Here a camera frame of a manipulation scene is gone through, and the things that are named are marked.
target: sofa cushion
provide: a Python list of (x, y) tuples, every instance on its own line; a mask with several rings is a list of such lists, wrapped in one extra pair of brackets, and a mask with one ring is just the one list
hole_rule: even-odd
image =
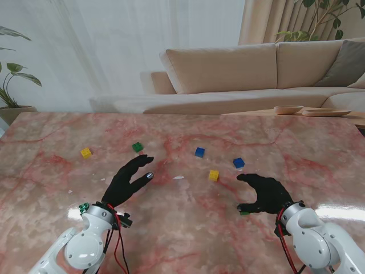
[(347, 87), (365, 73), (365, 43), (345, 40), (336, 61), (316, 87)]
[(161, 61), (178, 94), (276, 88), (275, 44), (166, 50)]
[(355, 83), (349, 85), (352, 88), (365, 88), (365, 73)]
[(176, 94), (166, 71), (151, 72), (151, 78), (156, 94)]
[[(365, 42), (365, 38), (350, 39)], [(309, 87), (321, 80), (335, 62), (343, 41), (277, 44), (278, 88)]]
[(362, 91), (331, 96), (325, 101), (322, 108), (338, 108), (365, 112), (365, 90)]
[(349, 87), (292, 87), (288, 90), (300, 90), (308, 93), (322, 94), (327, 97), (341, 93), (362, 92), (359, 88)]
[(211, 114), (264, 110), (283, 104), (320, 107), (327, 96), (297, 90), (210, 92), (203, 94), (104, 96), (92, 98), (96, 112)]

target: black glove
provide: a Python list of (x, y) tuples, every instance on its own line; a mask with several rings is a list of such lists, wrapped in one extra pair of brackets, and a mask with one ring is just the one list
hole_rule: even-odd
[(152, 161), (153, 157), (147, 157), (147, 155), (140, 155), (130, 160), (113, 177), (112, 182), (102, 198), (102, 202), (117, 207), (132, 197), (134, 193), (153, 179), (153, 173), (149, 172), (135, 180), (133, 183), (130, 183), (129, 181), (131, 180), (132, 175), (137, 172), (139, 167), (144, 167)]
[(286, 203), (293, 203), (283, 185), (274, 178), (265, 178), (257, 174), (240, 174), (237, 176), (237, 180), (247, 182), (257, 194), (255, 203), (237, 206), (240, 212), (277, 214)]

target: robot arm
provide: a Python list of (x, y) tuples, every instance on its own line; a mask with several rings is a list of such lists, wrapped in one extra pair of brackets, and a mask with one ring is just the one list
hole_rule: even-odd
[(91, 206), (86, 203), (79, 207), (84, 222), (83, 230), (77, 232), (75, 228), (69, 228), (64, 231), (29, 274), (66, 274), (56, 262), (57, 254), (63, 247), (64, 257), (70, 266), (84, 269), (84, 274), (97, 273), (109, 245), (109, 240), (105, 243), (102, 240), (103, 232), (119, 230), (120, 226), (130, 227), (132, 224), (129, 214), (117, 215), (113, 208), (124, 203), (153, 179), (153, 173), (149, 172), (130, 183), (133, 174), (152, 161), (153, 157), (139, 155), (118, 170), (101, 203), (96, 202)]
[[(110, 209), (102, 203), (84, 204), (82, 219), (84, 229), (77, 233), (75, 228), (69, 228), (62, 233), (57, 241), (48, 249), (43, 257), (34, 265), (29, 274), (66, 274), (57, 265), (56, 257), (65, 247), (66, 262), (76, 269), (86, 269), (84, 273), (94, 274), (98, 271), (105, 258), (104, 249), (107, 243), (103, 242), (102, 233), (106, 230), (117, 229), (115, 217)], [(120, 225), (130, 227), (132, 221), (129, 214), (119, 215)]]
[(292, 234), (298, 257), (314, 273), (329, 273), (326, 268), (338, 262), (333, 273), (365, 273), (365, 254), (352, 237), (339, 225), (321, 221), (303, 203), (288, 207), (281, 223)]
[[(313, 273), (328, 273), (329, 267), (336, 274), (365, 274), (365, 254), (342, 227), (324, 223), (303, 202), (293, 203), (284, 186), (274, 178), (240, 174), (237, 179), (247, 182), (257, 194), (255, 203), (237, 206), (240, 213), (278, 213), (280, 223), (293, 236), (295, 252)], [(334, 271), (332, 265), (339, 262), (340, 265)]]

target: small cube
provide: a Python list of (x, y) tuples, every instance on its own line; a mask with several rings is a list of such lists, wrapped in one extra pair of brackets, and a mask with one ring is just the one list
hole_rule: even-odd
[(203, 158), (204, 152), (205, 152), (204, 148), (198, 147), (195, 151), (195, 156)]
[(245, 166), (245, 162), (242, 160), (242, 158), (234, 159), (233, 164), (236, 168), (241, 168)]
[(92, 153), (91, 153), (91, 151), (89, 150), (88, 147), (87, 148), (84, 148), (80, 152), (81, 152), (82, 157), (84, 157), (85, 159), (86, 158), (89, 158), (92, 155)]
[(209, 173), (209, 180), (216, 182), (218, 180), (218, 175), (219, 175), (219, 171), (211, 170)]
[(137, 143), (133, 144), (132, 148), (137, 153), (140, 152), (141, 150), (143, 150), (143, 146), (140, 142), (137, 142)]

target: wooden bowl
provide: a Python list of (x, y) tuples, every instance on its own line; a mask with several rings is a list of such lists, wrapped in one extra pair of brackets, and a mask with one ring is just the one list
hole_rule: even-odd
[(303, 106), (276, 106), (274, 107), (274, 112), (278, 115), (290, 115), (295, 114), (300, 111)]

